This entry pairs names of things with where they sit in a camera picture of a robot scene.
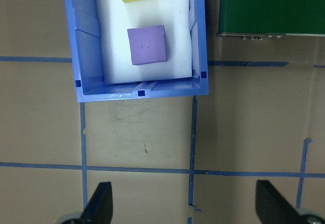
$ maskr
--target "floor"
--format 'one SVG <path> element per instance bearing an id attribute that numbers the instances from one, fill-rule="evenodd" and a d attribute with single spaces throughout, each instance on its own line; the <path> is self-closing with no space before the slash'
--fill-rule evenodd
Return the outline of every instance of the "floor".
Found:
<path id="1" fill-rule="evenodd" d="M 100 181 L 112 223 L 259 223 L 257 179 L 325 216 L 325 38 L 216 37 L 207 0 L 209 95 L 79 104 L 63 0 L 0 3 L 3 224 L 76 215 Z"/>

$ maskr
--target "blue plastic bin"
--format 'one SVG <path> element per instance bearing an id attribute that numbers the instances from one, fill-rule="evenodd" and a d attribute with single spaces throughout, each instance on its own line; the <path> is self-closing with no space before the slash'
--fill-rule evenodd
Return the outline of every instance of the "blue plastic bin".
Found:
<path id="1" fill-rule="evenodd" d="M 72 64 L 79 102 L 207 94 L 208 63 L 204 0 L 189 0 L 192 77 L 141 83 L 105 84 L 101 28 L 96 0 L 65 0 Z"/>

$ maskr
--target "purple foam cube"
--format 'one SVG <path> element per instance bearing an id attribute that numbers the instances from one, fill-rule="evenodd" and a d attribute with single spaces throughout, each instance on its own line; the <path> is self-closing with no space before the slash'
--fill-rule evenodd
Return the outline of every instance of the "purple foam cube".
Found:
<path id="1" fill-rule="evenodd" d="M 133 65 L 167 61 L 163 25 L 127 30 Z"/>

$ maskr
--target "blue tape line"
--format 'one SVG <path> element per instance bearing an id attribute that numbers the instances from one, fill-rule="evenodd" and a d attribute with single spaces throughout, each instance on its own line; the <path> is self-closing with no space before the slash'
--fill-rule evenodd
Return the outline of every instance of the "blue tape line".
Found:
<path id="1" fill-rule="evenodd" d="M 18 167 L 35 169 L 62 169 L 62 170 L 82 170 L 82 166 L 75 165 L 55 165 L 55 164 L 29 164 L 16 162 L 0 162 L 0 167 Z M 96 167 L 87 166 L 88 171 L 107 171 L 107 172 L 147 172 L 147 173 L 172 173 L 189 174 L 187 169 L 163 169 L 163 168 L 126 168 L 126 167 Z M 215 176 L 239 176 L 239 177 L 301 177 L 300 173 L 289 172 L 227 172 L 195 170 L 196 175 L 215 175 Z M 305 178 L 325 178 L 325 173 L 305 173 Z"/>
<path id="2" fill-rule="evenodd" d="M 28 56 L 0 56 L 0 61 L 33 61 L 33 62 L 59 62 L 71 63 L 68 57 L 28 57 Z"/>
<path id="3" fill-rule="evenodd" d="M 312 142 L 313 141 L 310 138 L 304 140 L 303 154 L 301 157 L 301 165 L 300 165 L 300 179 L 299 179 L 299 185 L 298 185 L 298 191 L 297 191 L 296 208 L 300 208 L 300 204 L 301 204 L 304 178 L 305 178 L 305 170 L 306 170 L 306 162 L 307 162 L 307 151 L 308 151 L 309 144 Z"/>
<path id="4" fill-rule="evenodd" d="M 55 164 L 28 164 L 15 162 L 0 162 L 0 167 L 19 167 L 36 169 L 62 169 L 62 170 L 81 170 L 81 166 L 74 165 L 55 165 Z"/>
<path id="5" fill-rule="evenodd" d="M 87 166 L 89 171 L 106 171 L 106 172 L 145 172 L 145 173 L 174 173 L 188 174 L 187 169 L 163 169 L 163 168 L 135 168 L 135 167 L 96 167 Z"/>
<path id="6" fill-rule="evenodd" d="M 201 209 L 193 205 L 194 197 L 194 175 L 195 175 L 195 145 L 197 139 L 197 115 L 198 115 L 198 101 L 193 96 L 192 101 L 192 126 L 191 126 L 191 145 L 190 145 L 190 157 L 189 157 L 189 179 L 188 179 L 188 205 L 197 211 Z"/>
<path id="7" fill-rule="evenodd" d="M 86 151 L 86 135 L 84 135 L 85 127 L 86 127 L 85 103 L 80 103 L 82 199 L 83 199 L 83 208 L 84 209 L 86 208 L 87 203 L 88 203 L 88 192 L 87 192 L 87 151 Z"/>
<path id="8" fill-rule="evenodd" d="M 325 178 L 325 173 L 305 173 L 305 178 Z"/>
<path id="9" fill-rule="evenodd" d="M 289 63 L 286 61 L 227 61 L 227 60 L 209 60 L 209 66 L 226 67 L 285 67 Z"/>
<path id="10" fill-rule="evenodd" d="M 195 170 L 197 175 L 235 176 L 235 177 L 300 177 L 300 173 L 291 172 L 228 172 Z"/>

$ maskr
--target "green board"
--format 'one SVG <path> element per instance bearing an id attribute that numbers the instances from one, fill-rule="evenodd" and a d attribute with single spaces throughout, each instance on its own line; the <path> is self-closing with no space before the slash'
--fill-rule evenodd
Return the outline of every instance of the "green board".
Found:
<path id="1" fill-rule="evenodd" d="M 325 0 L 220 0 L 218 32 L 325 35 Z"/>

